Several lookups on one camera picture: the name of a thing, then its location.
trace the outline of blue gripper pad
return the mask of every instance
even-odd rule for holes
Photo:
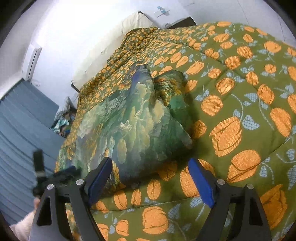
[[[89,201],[88,201],[89,207],[97,203],[97,201],[99,200],[99,197],[103,191],[103,188],[110,177],[111,171],[112,171],[112,160],[108,158],[108,160],[102,166],[101,171],[98,173],[98,175],[92,182],[92,185],[89,187]]]
[[[210,208],[213,208],[215,205],[213,189],[200,170],[200,168],[203,168],[202,165],[198,165],[196,163],[197,161],[198,160],[194,158],[191,158],[188,161],[189,173],[198,189],[198,192],[200,193],[200,197],[202,198],[203,203],[208,205]]]

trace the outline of pillow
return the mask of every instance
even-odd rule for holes
[[[88,56],[83,60],[81,66],[75,72],[72,83],[80,88],[94,77],[106,64],[108,58],[120,47],[123,37],[135,28],[150,28],[154,24],[144,14],[135,12],[121,21],[105,37],[101,38]]]

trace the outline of bedspread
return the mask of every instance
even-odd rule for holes
[[[145,73],[145,81],[139,80],[137,71],[146,69],[151,77]],[[135,86],[150,85],[154,91],[140,99],[133,81]],[[296,51],[258,28],[218,22],[177,29],[134,29],[104,69],[82,87],[76,119],[60,150],[57,170],[66,167],[70,159],[87,173],[103,155],[111,153],[116,164],[112,175],[118,179],[110,179],[108,190],[116,192],[98,201],[93,211],[105,239],[193,240],[209,213],[188,172],[188,157],[196,157],[216,177],[232,185],[252,183],[273,240],[280,240],[296,219],[295,81]],[[138,103],[143,103],[137,106],[120,101],[130,108],[128,117],[119,117],[119,110],[125,107],[102,108],[111,99],[133,91]],[[170,146],[159,159],[165,148],[159,140],[160,149],[152,155],[153,160],[161,160],[153,165],[155,169],[148,165],[149,176],[141,170],[131,183],[125,183],[130,177],[121,180],[127,171],[121,172],[120,165],[132,168],[137,160],[147,160],[127,151],[130,143],[122,138],[120,126],[129,118],[134,120],[136,109],[145,103],[153,113],[156,100],[167,113],[160,116],[167,116],[176,126],[174,132],[184,138],[172,139],[181,148],[180,155],[174,155]],[[115,110],[116,116],[110,129],[104,124],[108,110]],[[95,126],[95,121],[88,121],[91,115],[96,116]],[[155,118],[156,114],[151,117],[154,127],[162,123]],[[120,153],[110,151],[112,130],[117,133],[114,140]],[[163,140],[172,136],[166,131]],[[137,138],[137,145],[145,143],[148,152],[155,150],[153,138]],[[81,155],[82,145],[88,148],[86,158]],[[67,213],[72,231],[78,235],[70,208]],[[222,240],[232,215],[230,208]]]

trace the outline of silver screw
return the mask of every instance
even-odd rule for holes
[[[217,183],[218,183],[219,185],[224,185],[224,184],[225,184],[225,181],[224,181],[223,179],[218,179],[218,180],[217,180]]]
[[[54,188],[54,185],[53,184],[49,184],[48,186],[47,186],[47,189],[48,190],[52,190]]]
[[[249,188],[249,189],[252,190],[252,189],[254,189],[254,186],[253,186],[252,184],[249,183],[249,184],[247,184],[247,188]]]
[[[83,182],[84,182],[83,179],[78,179],[78,180],[76,181],[76,185],[81,185]]]

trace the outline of blue curtain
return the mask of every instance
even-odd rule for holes
[[[0,210],[9,224],[33,210],[33,151],[42,149],[46,172],[54,170],[65,140],[49,129],[57,109],[58,105],[23,80],[0,101]]]

